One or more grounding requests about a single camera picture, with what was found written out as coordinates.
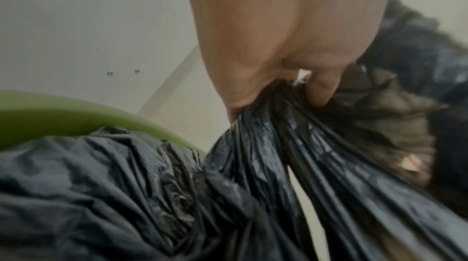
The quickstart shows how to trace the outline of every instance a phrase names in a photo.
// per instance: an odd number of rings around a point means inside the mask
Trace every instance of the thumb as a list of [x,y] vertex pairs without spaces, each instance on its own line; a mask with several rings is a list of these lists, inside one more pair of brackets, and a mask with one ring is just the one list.
[[325,106],[340,84],[343,69],[314,71],[306,83],[307,100],[312,106]]

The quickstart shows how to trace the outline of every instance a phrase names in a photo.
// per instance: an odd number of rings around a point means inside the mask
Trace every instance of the green trash bin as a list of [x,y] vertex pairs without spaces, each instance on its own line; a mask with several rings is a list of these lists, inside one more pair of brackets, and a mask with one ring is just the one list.
[[87,135],[103,126],[134,129],[197,149],[150,121],[107,106],[36,93],[0,91],[0,150],[45,136]]

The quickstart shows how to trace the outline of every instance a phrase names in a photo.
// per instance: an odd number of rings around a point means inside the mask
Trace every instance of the finger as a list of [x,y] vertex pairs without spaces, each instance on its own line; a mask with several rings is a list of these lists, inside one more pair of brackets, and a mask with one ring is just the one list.
[[306,83],[309,103],[316,107],[326,105],[338,88],[342,74],[343,69],[312,72]]

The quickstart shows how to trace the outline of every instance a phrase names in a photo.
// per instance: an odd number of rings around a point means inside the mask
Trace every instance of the hand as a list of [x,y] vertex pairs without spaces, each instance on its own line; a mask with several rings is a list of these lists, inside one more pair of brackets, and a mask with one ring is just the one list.
[[374,39],[387,0],[190,0],[201,53],[230,120],[278,79],[312,72],[325,105],[344,69]]

